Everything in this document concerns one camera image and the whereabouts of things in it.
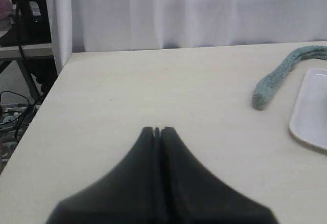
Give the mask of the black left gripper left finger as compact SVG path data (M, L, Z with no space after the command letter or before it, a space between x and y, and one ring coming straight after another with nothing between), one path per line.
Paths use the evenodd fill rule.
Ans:
M47 223L159 223L154 153L153 129L144 127L109 173L60 201Z

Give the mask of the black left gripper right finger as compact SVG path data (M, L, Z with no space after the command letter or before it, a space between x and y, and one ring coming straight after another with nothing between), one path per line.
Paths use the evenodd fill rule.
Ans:
M173 127L161 132L160 155L170 223L277 223L273 212L206 169Z

